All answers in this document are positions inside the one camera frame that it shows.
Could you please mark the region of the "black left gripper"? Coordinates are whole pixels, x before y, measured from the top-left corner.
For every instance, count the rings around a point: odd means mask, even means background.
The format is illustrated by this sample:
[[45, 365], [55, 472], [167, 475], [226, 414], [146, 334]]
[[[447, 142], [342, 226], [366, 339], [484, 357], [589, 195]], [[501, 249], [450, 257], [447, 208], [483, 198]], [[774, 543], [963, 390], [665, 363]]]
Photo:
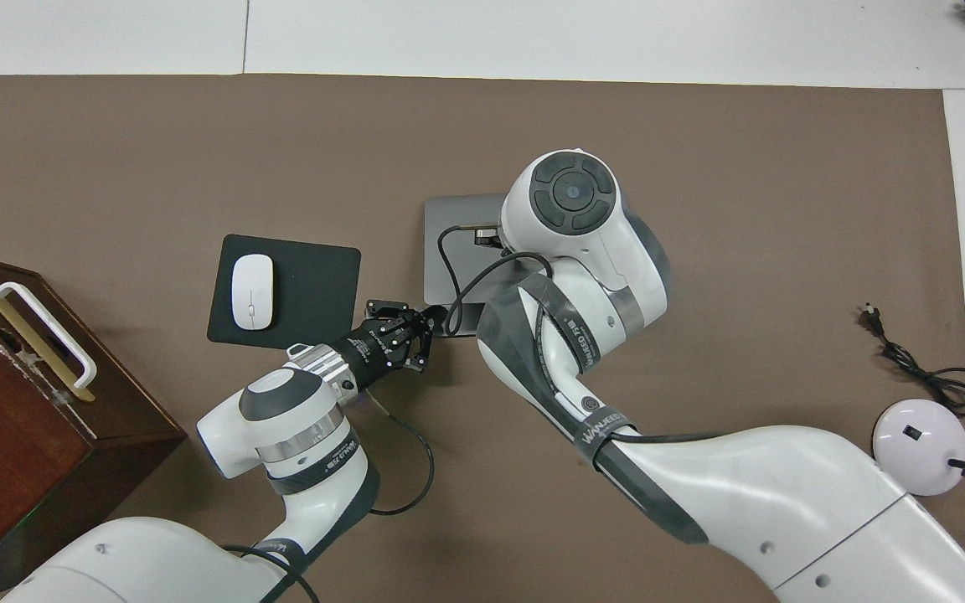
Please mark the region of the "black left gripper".
[[447, 316], [442, 305], [415, 309], [406, 302], [369, 299], [365, 319], [336, 340], [357, 389], [367, 389], [391, 371], [424, 373], [430, 366], [433, 332]]

